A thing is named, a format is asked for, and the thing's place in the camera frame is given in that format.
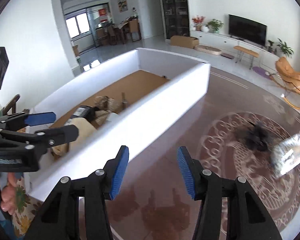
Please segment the person left hand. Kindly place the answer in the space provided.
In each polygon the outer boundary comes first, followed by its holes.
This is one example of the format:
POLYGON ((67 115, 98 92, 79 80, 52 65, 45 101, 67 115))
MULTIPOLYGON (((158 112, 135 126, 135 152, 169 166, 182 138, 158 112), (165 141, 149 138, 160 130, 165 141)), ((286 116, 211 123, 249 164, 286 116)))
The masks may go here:
POLYGON ((1 190, 0 206, 4 212, 13 215, 16 209, 16 187, 17 179, 14 173, 7 174, 7 185, 1 190))

